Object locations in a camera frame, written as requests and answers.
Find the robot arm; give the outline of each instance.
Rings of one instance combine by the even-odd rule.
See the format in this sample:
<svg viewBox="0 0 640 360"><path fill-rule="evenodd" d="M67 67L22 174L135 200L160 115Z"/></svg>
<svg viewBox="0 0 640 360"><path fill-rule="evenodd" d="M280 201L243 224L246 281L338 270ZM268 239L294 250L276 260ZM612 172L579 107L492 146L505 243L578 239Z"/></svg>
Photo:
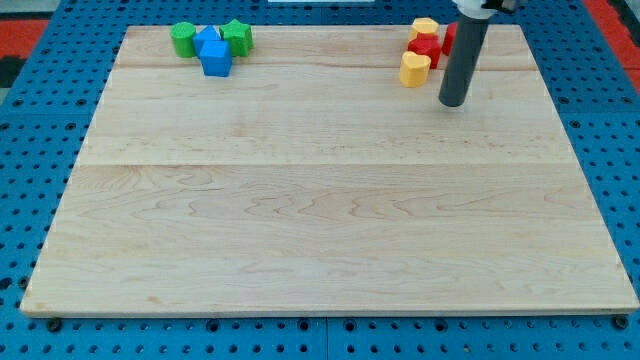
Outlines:
<svg viewBox="0 0 640 360"><path fill-rule="evenodd" d="M464 103L482 49L489 18L501 11L512 14L526 0L453 0L460 10L458 30L440 88L440 102L449 107Z"/></svg>

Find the blue table surface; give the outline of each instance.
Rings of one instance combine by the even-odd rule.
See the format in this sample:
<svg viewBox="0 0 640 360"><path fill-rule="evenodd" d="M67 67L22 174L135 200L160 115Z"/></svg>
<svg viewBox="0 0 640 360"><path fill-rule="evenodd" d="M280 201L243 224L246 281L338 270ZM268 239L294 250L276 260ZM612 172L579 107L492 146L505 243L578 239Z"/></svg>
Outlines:
<svg viewBox="0 0 640 360"><path fill-rule="evenodd" d="M63 0L0 108L0 357L636 359L640 317L29 319L18 310L128 25L455 21L450 0ZM535 0L517 23L636 290L640 99L583 4Z"/></svg>

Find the wooden board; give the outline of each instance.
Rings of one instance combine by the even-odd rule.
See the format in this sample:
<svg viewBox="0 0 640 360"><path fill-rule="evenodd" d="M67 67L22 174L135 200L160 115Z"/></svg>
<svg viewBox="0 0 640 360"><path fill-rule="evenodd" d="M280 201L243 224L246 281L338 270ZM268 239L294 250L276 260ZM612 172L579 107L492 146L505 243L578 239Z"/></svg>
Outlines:
<svg viewBox="0 0 640 360"><path fill-rule="evenodd" d="M22 301L36 317L638 308L519 28L471 94L398 81L406 26L255 27L231 76L132 27Z"/></svg>

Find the blue cube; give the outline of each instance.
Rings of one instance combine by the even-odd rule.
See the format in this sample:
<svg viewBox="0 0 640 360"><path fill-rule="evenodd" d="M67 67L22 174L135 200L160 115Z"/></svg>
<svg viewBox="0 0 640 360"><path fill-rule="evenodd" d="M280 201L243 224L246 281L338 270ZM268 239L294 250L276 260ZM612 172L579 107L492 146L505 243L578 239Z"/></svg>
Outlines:
<svg viewBox="0 0 640 360"><path fill-rule="evenodd" d="M205 41L200 49L200 63L207 76L229 76L231 71L229 43L226 41Z"/></svg>
<svg viewBox="0 0 640 360"><path fill-rule="evenodd" d="M220 35L211 25L206 26L193 37L193 46L196 49L196 55L198 57L200 57L200 50L202 50L202 45L204 45L206 41L220 41Z"/></svg>

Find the toy block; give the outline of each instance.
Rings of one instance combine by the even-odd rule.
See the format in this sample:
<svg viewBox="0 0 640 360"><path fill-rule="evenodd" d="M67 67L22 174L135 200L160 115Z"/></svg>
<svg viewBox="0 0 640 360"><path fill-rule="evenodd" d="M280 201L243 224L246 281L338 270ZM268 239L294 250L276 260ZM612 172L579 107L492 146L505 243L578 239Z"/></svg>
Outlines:
<svg viewBox="0 0 640 360"><path fill-rule="evenodd" d="M196 49L193 46L193 37L196 35L195 25L184 21L179 22L171 27L169 35L176 55L183 58L196 56Z"/></svg>
<svg viewBox="0 0 640 360"><path fill-rule="evenodd" d="M417 18L411 25L409 41L415 39L418 34L435 34L438 32L438 23L432 18Z"/></svg>
<svg viewBox="0 0 640 360"><path fill-rule="evenodd" d="M213 26L208 25L202 31L200 31L196 36L193 37L193 47L196 49L196 55L200 57L200 50L202 49L202 45L204 45L205 41L220 41L220 35L213 28Z"/></svg>
<svg viewBox="0 0 640 360"><path fill-rule="evenodd" d="M418 33L418 36L409 42L408 51L413 51L418 55L426 55L431 59L431 68L438 67L440 52L442 51L438 42L438 35Z"/></svg>
<svg viewBox="0 0 640 360"><path fill-rule="evenodd" d="M249 56L249 50L253 48L250 25L233 19L230 23L220 26L220 36L229 42L231 56Z"/></svg>
<svg viewBox="0 0 640 360"><path fill-rule="evenodd" d="M200 63L206 76L229 76L231 71L229 43L226 41L206 41L200 49Z"/></svg>
<svg viewBox="0 0 640 360"><path fill-rule="evenodd" d="M402 54L400 65L400 82L406 87L418 87L427 81L431 59L425 55L418 55L413 51Z"/></svg>
<svg viewBox="0 0 640 360"><path fill-rule="evenodd" d="M458 23L451 23L447 26L447 32L444 35L444 42L442 43L442 52L449 56L451 54L451 48L453 47L453 39L456 37L456 31L458 30Z"/></svg>

